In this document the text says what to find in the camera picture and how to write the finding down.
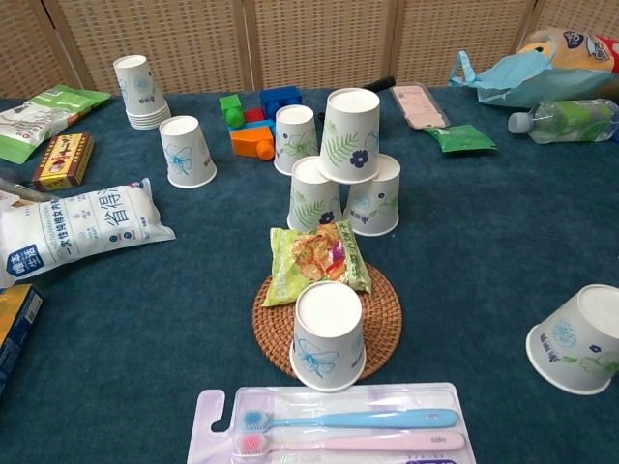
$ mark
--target bottle cap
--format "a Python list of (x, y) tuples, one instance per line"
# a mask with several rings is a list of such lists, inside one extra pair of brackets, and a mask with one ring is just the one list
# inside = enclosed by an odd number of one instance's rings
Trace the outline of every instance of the bottle cap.
[(533, 120), (529, 113), (514, 113), (507, 123), (507, 129), (511, 133), (527, 133), (532, 126)]

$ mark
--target woven rattan coaster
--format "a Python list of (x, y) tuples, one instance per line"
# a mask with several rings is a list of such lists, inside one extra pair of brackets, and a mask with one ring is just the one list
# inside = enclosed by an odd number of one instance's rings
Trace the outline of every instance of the woven rattan coaster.
[[(402, 330), (402, 308), (398, 295), (389, 280), (373, 266), (367, 264), (371, 277), (371, 295), (359, 293), (364, 309), (364, 341), (366, 343), (366, 368), (361, 374), (365, 379), (382, 367), (398, 346)], [(268, 277), (253, 301), (253, 333), (265, 356), (295, 377), (290, 366), (289, 350), (294, 331), (294, 303), (262, 307), (269, 289)]]

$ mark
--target orange building block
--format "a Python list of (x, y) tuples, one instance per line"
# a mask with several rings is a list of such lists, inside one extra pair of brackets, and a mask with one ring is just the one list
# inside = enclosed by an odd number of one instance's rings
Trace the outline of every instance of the orange building block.
[(230, 133), (232, 150), (240, 157), (259, 158), (263, 161), (275, 157), (275, 142), (269, 128), (235, 130)]

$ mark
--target green building block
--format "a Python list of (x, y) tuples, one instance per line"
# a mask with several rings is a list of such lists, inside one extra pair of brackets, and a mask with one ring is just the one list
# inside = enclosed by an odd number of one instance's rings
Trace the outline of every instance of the green building block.
[(220, 106), (227, 125), (233, 128), (240, 128), (245, 124), (243, 107), (241, 106), (241, 100), (237, 94), (221, 97)]

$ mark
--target plastic water bottle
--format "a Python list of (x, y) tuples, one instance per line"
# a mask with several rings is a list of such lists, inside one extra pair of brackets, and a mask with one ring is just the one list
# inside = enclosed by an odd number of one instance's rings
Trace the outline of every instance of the plastic water bottle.
[(528, 113), (510, 116), (508, 129), (537, 143), (602, 142), (619, 129), (619, 105), (605, 99), (540, 101)]

